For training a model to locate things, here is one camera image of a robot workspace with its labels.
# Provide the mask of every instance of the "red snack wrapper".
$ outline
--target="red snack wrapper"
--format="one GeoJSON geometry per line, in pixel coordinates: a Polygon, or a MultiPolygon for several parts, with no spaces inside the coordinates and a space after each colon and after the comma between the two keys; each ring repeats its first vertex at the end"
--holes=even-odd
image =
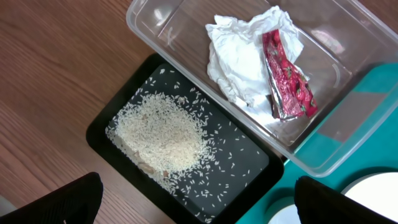
{"type": "Polygon", "coordinates": [[[262,35],[269,84],[274,101],[274,116],[288,121],[306,114],[314,115],[317,103],[304,75],[287,60],[279,30],[262,35]]]}

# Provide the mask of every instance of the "plastic tray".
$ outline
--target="plastic tray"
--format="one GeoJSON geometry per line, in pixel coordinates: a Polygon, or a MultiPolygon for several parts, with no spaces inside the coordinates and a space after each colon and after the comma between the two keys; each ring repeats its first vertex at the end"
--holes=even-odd
{"type": "Polygon", "coordinates": [[[88,144],[111,166],[113,166],[124,178],[126,178],[132,185],[134,185],[140,192],[142,192],[150,201],[163,210],[170,218],[177,223],[203,223],[206,218],[214,216],[212,223],[233,223],[236,222],[247,210],[249,210],[277,181],[282,177],[284,166],[282,161],[270,149],[268,149],[253,133],[221,108],[213,100],[209,100],[210,104],[207,105],[205,111],[210,110],[213,116],[216,116],[216,122],[212,121],[206,128],[219,128],[218,123],[224,123],[223,129],[218,130],[223,139],[227,139],[223,151],[217,152],[215,157],[220,161],[220,166],[226,172],[219,172],[218,166],[214,166],[214,172],[210,172],[209,182],[210,185],[198,185],[200,180],[195,174],[192,174],[192,179],[195,179],[195,185],[192,186],[191,193],[182,192],[180,189],[176,191],[176,196],[170,195],[164,190],[157,182],[148,177],[145,173],[141,172],[131,160],[122,153],[107,137],[105,129],[108,125],[112,125],[114,116],[118,111],[123,108],[127,103],[134,103],[134,99],[140,98],[139,92],[143,88],[150,93],[157,91],[158,93],[164,92],[168,95],[181,94],[185,92],[188,96],[190,89],[194,86],[179,72],[169,73],[174,70],[169,64],[159,55],[150,56],[138,71],[127,81],[127,83],[119,90],[119,92],[112,98],[112,100],[105,106],[101,113],[95,118],[87,129],[86,139],[88,144]],[[164,74],[159,75],[159,70],[166,70],[164,74]],[[146,83],[146,80],[152,77],[157,80],[157,83],[152,86],[146,83]],[[181,88],[174,89],[174,83],[179,81],[181,88]],[[235,142],[237,133],[239,136],[244,135],[245,138],[235,142]],[[233,158],[228,159],[229,152],[232,152],[233,158]],[[235,159],[235,166],[231,169],[231,163],[235,159]],[[247,174],[248,169],[251,169],[251,175],[247,174]],[[226,189],[224,184],[228,183],[229,188],[226,189]],[[229,195],[222,197],[223,202],[219,203],[215,193],[219,188],[228,191],[229,195]],[[213,198],[198,197],[193,193],[193,190],[200,192],[201,190],[208,189],[213,192],[213,198]]]}
{"type": "MultiPolygon", "coordinates": [[[[398,62],[397,35],[354,0],[135,0],[127,12],[127,24],[270,147],[319,177],[330,174],[354,147],[344,147],[344,152],[336,147],[339,153],[316,158],[315,165],[313,158],[308,161],[295,152],[370,68],[398,62]],[[312,119],[281,123],[272,118],[268,101],[258,108],[233,105],[206,74],[210,39],[205,24],[214,23],[216,14],[248,21],[275,5],[287,11],[300,30],[305,47],[296,64],[311,78],[309,84],[319,107],[312,119]]],[[[345,119],[334,122],[343,125],[345,119]]],[[[340,130],[331,129],[328,135],[339,135],[336,131],[340,130]]],[[[337,141],[344,144],[344,139],[337,141]]]]}

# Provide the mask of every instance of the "white plate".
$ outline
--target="white plate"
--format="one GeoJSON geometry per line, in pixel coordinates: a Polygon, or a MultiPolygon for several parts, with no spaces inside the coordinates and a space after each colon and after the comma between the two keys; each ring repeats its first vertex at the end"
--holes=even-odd
{"type": "Polygon", "coordinates": [[[398,222],[398,172],[360,178],[342,191],[346,197],[398,222]]]}
{"type": "Polygon", "coordinates": [[[282,198],[273,203],[265,217],[266,223],[269,220],[268,224],[301,224],[293,197],[282,198]]]}

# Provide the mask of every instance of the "plastic bin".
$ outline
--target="plastic bin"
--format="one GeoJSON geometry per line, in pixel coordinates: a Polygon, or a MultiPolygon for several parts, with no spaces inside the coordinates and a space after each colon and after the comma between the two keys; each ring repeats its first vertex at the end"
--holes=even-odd
{"type": "Polygon", "coordinates": [[[384,105],[379,119],[367,124],[367,131],[360,136],[355,131],[390,93],[375,97],[371,106],[364,109],[366,113],[337,116],[341,110],[354,109],[349,107],[350,102],[367,104],[355,97],[348,99],[349,103],[341,100],[369,68],[398,62],[397,34],[354,0],[134,0],[127,12],[127,23],[143,41],[270,147],[316,177],[336,169],[396,106],[395,101],[384,105]],[[309,84],[319,107],[311,119],[281,123],[272,118],[268,101],[260,108],[231,104],[206,73],[210,39],[205,24],[214,23],[214,15],[248,21],[275,5],[287,11],[300,29],[305,47],[296,64],[311,78],[309,84]],[[331,112],[339,103],[342,109],[333,112],[337,113],[333,116],[331,112]],[[330,148],[325,153],[326,144],[330,148]]]}

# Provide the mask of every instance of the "crumpled tissue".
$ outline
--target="crumpled tissue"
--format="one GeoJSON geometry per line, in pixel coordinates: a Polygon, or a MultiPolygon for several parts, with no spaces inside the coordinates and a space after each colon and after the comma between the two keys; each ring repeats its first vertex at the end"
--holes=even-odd
{"type": "Polygon", "coordinates": [[[211,39],[207,74],[230,102],[243,100],[254,106],[259,95],[270,94],[262,34],[279,29],[286,56],[294,63],[303,50],[299,32],[279,6],[253,17],[250,22],[218,15],[215,22],[206,25],[211,39]]]}

